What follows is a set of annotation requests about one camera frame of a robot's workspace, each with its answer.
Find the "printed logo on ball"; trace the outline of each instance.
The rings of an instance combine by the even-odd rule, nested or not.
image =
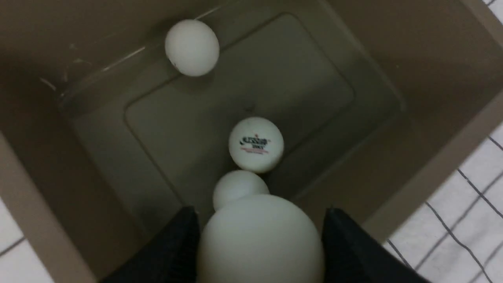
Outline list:
[[[258,134],[255,134],[255,136],[244,136],[239,144],[241,150],[247,153],[268,154],[266,147],[270,142],[270,139],[260,138]]]

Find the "tile grout line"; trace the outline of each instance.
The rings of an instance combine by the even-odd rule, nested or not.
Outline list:
[[[501,172],[499,175],[496,176],[494,180],[492,180],[482,191],[482,194],[485,194],[489,189],[498,182],[501,177],[503,177],[503,172]],[[451,226],[451,230],[454,230],[460,223],[463,221],[467,216],[468,213],[473,209],[475,204],[479,201],[480,195],[476,196],[475,200],[470,204],[470,206],[463,212],[463,214],[454,222],[454,224]],[[449,233],[445,233],[436,243],[433,245],[433,247],[426,253],[426,255],[419,261],[419,263],[415,266],[415,270],[419,270],[421,266],[429,259],[429,257],[433,254],[433,252],[442,244],[442,242],[449,236]]]
[[[491,254],[487,257],[484,263],[484,267],[487,267],[491,260],[498,254],[499,250],[503,247],[503,242],[501,242],[492,252]],[[479,271],[473,278],[470,280],[468,283],[474,283],[480,276],[482,275],[482,271]]]
[[[468,184],[470,184],[470,186],[471,186],[471,187],[475,190],[475,192],[477,192],[477,194],[478,194],[478,195],[479,195],[479,196],[480,196],[480,197],[481,197],[481,198],[482,198],[482,199],[483,199],[483,200],[487,203],[487,205],[489,205],[489,206],[492,208],[492,210],[493,210],[493,211],[494,211],[497,215],[499,215],[499,217],[500,217],[501,219],[503,219],[503,215],[501,214],[501,212],[499,212],[499,210],[498,210],[496,207],[494,207],[494,205],[492,205],[492,203],[491,203],[491,202],[487,199],[487,197],[485,197],[485,195],[484,195],[483,193],[481,193],[481,192],[477,189],[477,187],[476,187],[476,186],[475,186],[475,185],[474,185],[474,184],[470,181],[470,179],[468,179],[468,177],[466,177],[466,176],[465,176],[465,174],[463,174],[463,172],[461,172],[461,170],[459,170],[459,169],[458,169],[458,171],[459,171],[459,174],[461,174],[461,176],[463,176],[463,178],[465,178],[465,179],[466,179],[466,181],[468,182]]]
[[[387,240],[388,244],[393,248],[393,250],[396,252],[396,254],[400,257],[400,259],[403,261],[403,263],[410,269],[412,269],[412,266],[407,262],[405,257],[403,257],[402,253],[398,250],[398,248],[391,242],[391,240]]]
[[[452,233],[451,229],[449,229],[449,227],[447,227],[447,224],[445,224],[444,220],[440,217],[440,215],[437,213],[437,211],[427,201],[425,202],[425,204],[432,210],[433,214],[435,214],[435,216],[440,221],[442,226],[444,226],[445,230],[447,230],[447,233],[449,233],[449,235],[451,235],[451,238],[471,255],[473,260],[475,260],[475,262],[478,264],[478,267],[480,267],[480,270],[482,270],[482,272],[484,273],[485,277],[487,278],[487,281],[489,281],[489,283],[493,283],[491,281],[491,279],[489,278],[489,275],[487,275],[487,273],[485,272],[484,266],[482,266],[482,264],[477,259],[477,257],[473,254],[473,252],[470,250],[470,248],[468,248],[466,245],[461,243],[458,240],[458,238],[456,238],[456,236],[454,236],[454,233]]]
[[[10,252],[11,250],[13,250],[14,248],[16,248],[19,244],[21,244],[26,238],[25,237],[21,237],[20,239],[18,239],[16,242],[12,243],[10,246],[8,246],[7,248],[5,248],[3,251],[0,252],[0,257],[3,257],[4,255],[6,255],[8,252]]]
[[[488,139],[493,142],[497,147],[499,147],[500,150],[503,151],[503,147],[497,142],[495,141],[493,138],[491,138],[491,136],[488,137]]]

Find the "ping pong ball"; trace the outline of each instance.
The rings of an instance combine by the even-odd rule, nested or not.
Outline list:
[[[272,170],[281,160],[283,149],[280,130],[264,118],[242,120],[230,133],[230,156],[244,170],[255,173]]]
[[[232,171],[216,184],[213,191],[213,207],[217,211],[234,200],[255,194],[269,194],[269,189],[262,178],[250,171]]]
[[[166,55],[182,74],[198,77],[209,73],[217,64],[220,46],[215,33],[205,23],[183,20],[167,32]]]
[[[323,245],[314,223],[270,194],[218,210],[199,241],[199,283],[322,283]]]

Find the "white tiled floor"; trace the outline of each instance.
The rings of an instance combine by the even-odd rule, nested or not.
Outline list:
[[[31,248],[0,198],[0,282],[52,283],[44,265]]]
[[[503,0],[484,2],[503,22]],[[397,250],[384,247],[433,283],[503,282],[502,145],[503,123],[430,197],[432,208],[423,205],[390,238]]]
[[[23,237],[23,233],[12,219],[11,214],[0,199],[0,252]]]
[[[0,282],[53,283],[28,241],[0,257]]]

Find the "floor tile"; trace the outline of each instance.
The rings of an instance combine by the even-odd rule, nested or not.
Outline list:
[[[0,257],[0,282],[53,283],[28,241]]]
[[[453,232],[480,262],[485,262],[503,240],[503,219],[481,199]]]
[[[445,234],[444,227],[427,206],[421,206],[390,238],[411,266],[416,266]]]
[[[493,282],[503,282],[503,249],[500,249],[495,257],[487,263],[485,272]]]
[[[0,252],[23,237],[23,233],[0,199]]]
[[[503,151],[486,139],[460,166],[461,171],[482,191],[503,172]]]
[[[448,237],[418,270],[433,283],[468,282],[480,271],[470,254]]]
[[[500,213],[503,213],[503,178],[494,183],[484,196]]]
[[[393,255],[394,257],[396,257],[398,260],[400,260],[400,262],[402,262],[402,260],[400,259],[400,256],[395,252],[395,250],[391,247],[391,245],[386,242],[384,243],[384,245],[382,245],[391,255]]]
[[[503,21],[503,1],[496,0],[494,3],[489,5],[489,8],[494,13],[494,15],[499,19],[499,21]]]
[[[491,137],[501,146],[503,146],[503,123],[499,125],[491,134]]]
[[[478,194],[465,178],[459,172],[454,171],[428,202],[447,226],[452,227],[477,197]]]

